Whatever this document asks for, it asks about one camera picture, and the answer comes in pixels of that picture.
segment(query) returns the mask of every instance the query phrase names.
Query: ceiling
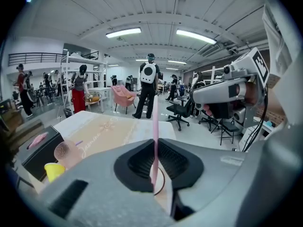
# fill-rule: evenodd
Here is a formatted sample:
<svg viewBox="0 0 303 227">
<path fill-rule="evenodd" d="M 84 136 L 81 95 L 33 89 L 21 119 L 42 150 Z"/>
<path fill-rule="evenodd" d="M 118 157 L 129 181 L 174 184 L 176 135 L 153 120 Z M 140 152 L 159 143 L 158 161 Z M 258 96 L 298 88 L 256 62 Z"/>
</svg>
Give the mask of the ceiling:
<svg viewBox="0 0 303 227">
<path fill-rule="evenodd" d="M 103 51 L 129 64 L 139 65 L 135 59 L 154 53 L 160 67 L 188 70 L 232 55 L 231 46 L 265 40 L 263 6 L 263 0 L 32 0 L 19 29 L 23 35 Z M 119 39 L 105 36 L 132 27 L 142 32 Z M 177 29 L 215 39 L 217 49 L 202 56 L 212 46 L 177 35 Z"/>
</svg>

